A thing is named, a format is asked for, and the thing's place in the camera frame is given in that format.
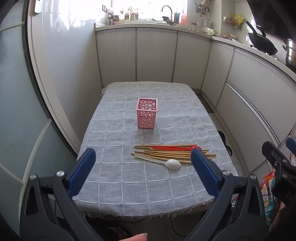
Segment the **person's left hand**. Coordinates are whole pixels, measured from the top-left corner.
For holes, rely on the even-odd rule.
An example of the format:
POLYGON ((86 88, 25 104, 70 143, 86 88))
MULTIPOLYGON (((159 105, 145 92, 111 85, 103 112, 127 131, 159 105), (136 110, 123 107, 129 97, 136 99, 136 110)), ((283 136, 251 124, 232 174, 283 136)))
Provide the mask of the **person's left hand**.
POLYGON ((133 237, 129 237, 120 241, 147 241, 147 233, 141 233, 133 237))

